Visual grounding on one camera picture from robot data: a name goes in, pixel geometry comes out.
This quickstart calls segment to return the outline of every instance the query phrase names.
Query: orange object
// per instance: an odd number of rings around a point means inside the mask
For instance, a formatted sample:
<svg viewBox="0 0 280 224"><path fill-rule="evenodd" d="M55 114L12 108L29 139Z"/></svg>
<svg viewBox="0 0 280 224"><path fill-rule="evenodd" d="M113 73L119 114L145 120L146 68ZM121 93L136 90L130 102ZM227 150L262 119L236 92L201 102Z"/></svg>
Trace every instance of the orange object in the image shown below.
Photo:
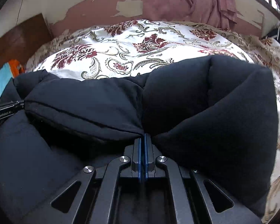
<svg viewBox="0 0 280 224"><path fill-rule="evenodd" d="M11 73L13 74L13 78L25 72L25 69L18 60L12 59L8 62L8 64L10 66Z"/></svg>

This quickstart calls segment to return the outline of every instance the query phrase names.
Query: pink curtain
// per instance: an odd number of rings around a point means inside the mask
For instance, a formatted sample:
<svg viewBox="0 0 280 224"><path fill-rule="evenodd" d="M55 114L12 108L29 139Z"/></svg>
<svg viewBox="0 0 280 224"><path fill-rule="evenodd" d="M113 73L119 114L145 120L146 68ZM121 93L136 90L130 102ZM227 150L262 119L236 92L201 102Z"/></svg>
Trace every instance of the pink curtain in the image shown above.
<svg viewBox="0 0 280 224"><path fill-rule="evenodd" d="M143 0L143 17L151 21L191 21L230 28L236 23L235 0Z"/></svg>

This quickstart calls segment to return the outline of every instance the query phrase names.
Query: triangular cutout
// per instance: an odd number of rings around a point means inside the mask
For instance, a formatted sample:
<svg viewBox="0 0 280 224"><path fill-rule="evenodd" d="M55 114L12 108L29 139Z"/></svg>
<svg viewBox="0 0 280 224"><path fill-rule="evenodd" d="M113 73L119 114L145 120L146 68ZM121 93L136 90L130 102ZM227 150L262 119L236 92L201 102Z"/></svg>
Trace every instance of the triangular cutout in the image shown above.
<svg viewBox="0 0 280 224"><path fill-rule="evenodd" d="M216 212L221 213L231 207L233 207L233 202L224 195L216 186L214 186L210 181L204 181L204 186L211 198Z"/></svg>
<svg viewBox="0 0 280 224"><path fill-rule="evenodd" d="M72 206L72 202L74 201L75 196L79 191L80 186L80 181L73 183L61 195L59 195L55 200L53 200L51 206L63 213L68 213L70 207Z"/></svg>

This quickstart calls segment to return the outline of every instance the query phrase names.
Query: bedspread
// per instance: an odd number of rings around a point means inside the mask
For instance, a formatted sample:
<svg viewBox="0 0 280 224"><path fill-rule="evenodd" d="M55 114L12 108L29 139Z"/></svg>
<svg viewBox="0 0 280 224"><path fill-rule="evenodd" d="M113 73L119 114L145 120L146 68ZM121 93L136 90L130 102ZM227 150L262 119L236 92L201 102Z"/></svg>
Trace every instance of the bedspread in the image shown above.
<svg viewBox="0 0 280 224"><path fill-rule="evenodd" d="M279 116L277 154L263 223L280 208L280 44L191 22L127 21L66 32L43 45L27 71L46 69L61 78L136 76L186 58L223 54L272 70Z"/></svg>

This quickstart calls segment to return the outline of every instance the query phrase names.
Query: round metal pin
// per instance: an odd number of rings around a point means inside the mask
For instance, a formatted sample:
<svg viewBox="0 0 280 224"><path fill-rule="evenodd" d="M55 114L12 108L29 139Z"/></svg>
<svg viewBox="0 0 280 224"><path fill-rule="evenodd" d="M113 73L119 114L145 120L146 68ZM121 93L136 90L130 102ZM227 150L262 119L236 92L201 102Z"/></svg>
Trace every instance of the round metal pin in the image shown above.
<svg viewBox="0 0 280 224"><path fill-rule="evenodd" d="M157 160L158 160L159 162L165 162L165 161L167 161L167 158L166 158L165 156L159 156L159 157L157 158Z"/></svg>
<svg viewBox="0 0 280 224"><path fill-rule="evenodd" d="M121 157L119 158L119 160L120 160L121 162L127 162L127 161L129 160L129 157L128 157L128 156L121 156Z"/></svg>
<svg viewBox="0 0 280 224"><path fill-rule="evenodd" d="M93 166L86 166L83 168L85 173L91 173L93 171Z"/></svg>

